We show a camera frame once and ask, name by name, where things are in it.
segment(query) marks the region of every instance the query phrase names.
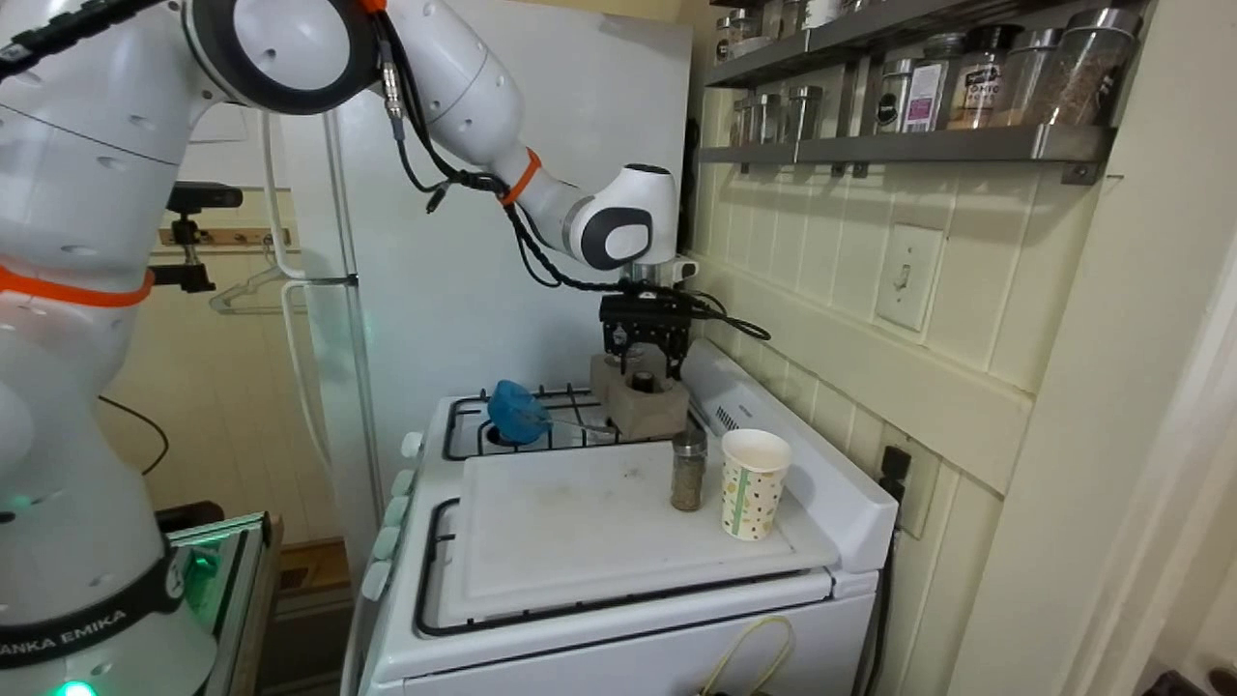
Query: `beadboard wall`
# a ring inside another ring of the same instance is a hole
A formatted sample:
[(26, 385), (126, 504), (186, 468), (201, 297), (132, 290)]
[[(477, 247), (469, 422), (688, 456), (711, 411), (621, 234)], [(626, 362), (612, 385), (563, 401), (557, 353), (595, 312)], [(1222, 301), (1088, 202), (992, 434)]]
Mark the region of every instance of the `beadboard wall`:
[(1191, 661), (1200, 670), (1224, 665), (1237, 670), (1237, 487), (1224, 492), (1218, 517), (1186, 567), (1186, 584), (1177, 605), (1164, 616), (1164, 634), (1156, 647), (1156, 665)]
[[(708, 91), (708, 143), (728, 112)], [(1094, 196), (1036, 165), (699, 171), (699, 285), (775, 328), (711, 341), (863, 468), (902, 438), (941, 456), (928, 526), (896, 536), (888, 696), (947, 692)], [(925, 331), (879, 318), (896, 224), (945, 232)]]
[[(236, 214), (206, 214), (201, 227), (262, 227), (260, 188), (249, 188)], [(159, 247), (156, 261), (177, 261), (177, 250)], [(267, 259), (262, 250), (206, 250), (206, 268), (230, 290), (260, 274)], [(170, 434), (173, 448), (147, 478), (156, 506), (211, 500), (230, 515), (278, 515), (290, 546), (340, 536), (290, 375), (278, 283), (236, 297), (232, 312), (211, 310), (208, 297), (156, 290), (138, 310), (126, 362), (107, 385), (114, 397)], [(147, 426), (107, 407), (101, 407), (101, 426), (134, 468), (159, 451)]]

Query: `white refrigerator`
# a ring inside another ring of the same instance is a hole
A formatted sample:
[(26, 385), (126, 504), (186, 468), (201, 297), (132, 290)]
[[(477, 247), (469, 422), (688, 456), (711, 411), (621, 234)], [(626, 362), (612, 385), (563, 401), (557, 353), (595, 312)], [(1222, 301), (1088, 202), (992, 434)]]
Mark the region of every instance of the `white refrigerator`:
[[(579, 188), (621, 162), (686, 171), (691, 36), (525, 0), (454, 0), (525, 102), (525, 143)], [(491, 196), (454, 188), (429, 215), (401, 179), (383, 102), (281, 118), (304, 247), (302, 383), (324, 448), (351, 571), (364, 567), (401, 442), (440, 397), (500, 377), (586, 377), (599, 297), (543, 290)]]

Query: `light switch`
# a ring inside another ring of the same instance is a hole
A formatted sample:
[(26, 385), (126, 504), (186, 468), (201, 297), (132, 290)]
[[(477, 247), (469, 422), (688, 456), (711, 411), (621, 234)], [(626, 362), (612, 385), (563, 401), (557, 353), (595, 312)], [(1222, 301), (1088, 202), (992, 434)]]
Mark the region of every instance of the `light switch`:
[(925, 331), (928, 292), (936, 283), (941, 232), (892, 227), (887, 250), (887, 274), (879, 312), (902, 328)]

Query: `burner grate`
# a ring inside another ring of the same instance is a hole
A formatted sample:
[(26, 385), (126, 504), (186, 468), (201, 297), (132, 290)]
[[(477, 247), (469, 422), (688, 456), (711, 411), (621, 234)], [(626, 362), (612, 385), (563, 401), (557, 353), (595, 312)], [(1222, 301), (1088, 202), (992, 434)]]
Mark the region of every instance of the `burner grate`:
[(539, 401), (549, 412), (549, 430), (530, 444), (508, 444), (487, 412), (487, 401), (487, 392), (454, 401), (445, 460), (620, 444), (620, 430), (593, 397), (593, 392), (579, 385), (539, 392)]

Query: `white stove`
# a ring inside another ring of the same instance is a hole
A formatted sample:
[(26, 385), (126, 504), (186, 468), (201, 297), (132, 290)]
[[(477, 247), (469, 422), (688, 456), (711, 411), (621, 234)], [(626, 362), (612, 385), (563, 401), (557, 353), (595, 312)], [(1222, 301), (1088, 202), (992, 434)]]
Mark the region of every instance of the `white stove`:
[[(668, 442), (626, 444), (586, 392), (543, 392), (509, 448), (487, 397), (440, 401), (373, 551), (348, 679), (366, 696), (849, 692), (892, 500), (708, 345), (686, 362), (705, 506), (668, 506)], [(782, 529), (718, 526), (718, 438), (793, 444)]]

